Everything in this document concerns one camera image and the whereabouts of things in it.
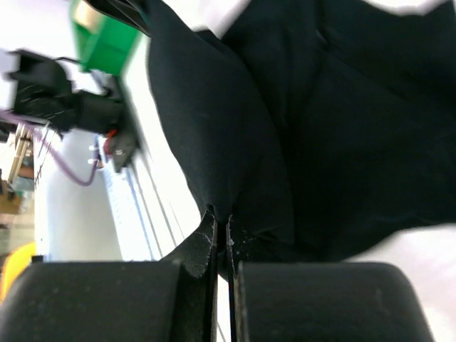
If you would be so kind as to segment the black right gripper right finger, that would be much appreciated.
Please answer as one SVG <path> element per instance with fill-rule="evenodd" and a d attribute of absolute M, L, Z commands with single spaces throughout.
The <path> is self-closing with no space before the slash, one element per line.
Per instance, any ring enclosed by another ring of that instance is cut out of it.
<path fill-rule="evenodd" d="M 249 260 L 249 245 L 254 241 L 254 235 L 246 230 L 244 225 L 234 218 L 234 215 L 231 215 L 226 225 L 226 253 L 232 341 L 244 340 L 242 337 L 242 308 L 237 294 L 238 269 L 242 261 Z"/>

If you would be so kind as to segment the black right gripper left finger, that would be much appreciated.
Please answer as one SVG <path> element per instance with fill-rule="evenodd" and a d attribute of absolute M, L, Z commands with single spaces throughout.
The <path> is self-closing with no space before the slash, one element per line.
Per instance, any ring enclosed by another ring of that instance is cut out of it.
<path fill-rule="evenodd" d="M 171 341 L 217 339 L 217 232 L 208 207 L 198 228 L 162 259 L 180 265 Z"/>

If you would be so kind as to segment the black t shirt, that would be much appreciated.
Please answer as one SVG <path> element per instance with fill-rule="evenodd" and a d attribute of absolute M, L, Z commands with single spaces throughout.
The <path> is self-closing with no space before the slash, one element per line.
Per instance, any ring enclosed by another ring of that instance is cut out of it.
<path fill-rule="evenodd" d="M 222 37 L 145 10 L 150 89 L 200 210 L 283 260 L 455 221 L 455 9 L 252 1 Z"/>

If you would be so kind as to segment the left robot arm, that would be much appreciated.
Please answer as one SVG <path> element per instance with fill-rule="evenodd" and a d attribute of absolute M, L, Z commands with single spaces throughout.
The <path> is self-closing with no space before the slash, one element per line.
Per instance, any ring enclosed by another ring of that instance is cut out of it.
<path fill-rule="evenodd" d="M 64 67 L 54 58 L 19 49 L 6 77 L 16 84 L 12 112 L 34 123 L 49 123 L 62 133 L 72 129 L 107 134 L 118 128 L 123 111 L 119 100 L 75 90 Z"/>

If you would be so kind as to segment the green plastic tray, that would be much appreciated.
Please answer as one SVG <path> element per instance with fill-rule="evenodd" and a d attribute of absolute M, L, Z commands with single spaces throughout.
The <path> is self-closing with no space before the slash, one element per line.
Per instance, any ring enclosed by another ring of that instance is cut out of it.
<path fill-rule="evenodd" d="M 119 76 L 135 49 L 139 31 L 104 14 L 97 29 L 88 30 L 73 19 L 75 5 L 72 1 L 69 16 L 81 70 Z"/>

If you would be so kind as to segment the rolled beige t shirt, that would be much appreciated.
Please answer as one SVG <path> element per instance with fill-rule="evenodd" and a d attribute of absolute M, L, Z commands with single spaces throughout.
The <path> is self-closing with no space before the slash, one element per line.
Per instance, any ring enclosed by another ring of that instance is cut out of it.
<path fill-rule="evenodd" d="M 86 1 L 78 0 L 73 11 L 73 19 L 88 30 L 97 29 L 103 15 L 92 8 Z"/>

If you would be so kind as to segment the aluminium mounting rail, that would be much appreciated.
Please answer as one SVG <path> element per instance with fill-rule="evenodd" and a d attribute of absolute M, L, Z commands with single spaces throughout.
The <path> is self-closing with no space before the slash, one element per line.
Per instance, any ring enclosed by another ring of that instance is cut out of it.
<path fill-rule="evenodd" d="M 133 168 L 161 258 L 197 228 L 200 214 L 165 141 L 154 100 L 144 88 L 145 81 L 137 85 L 123 82 L 139 132 L 140 151 L 133 159 Z"/>

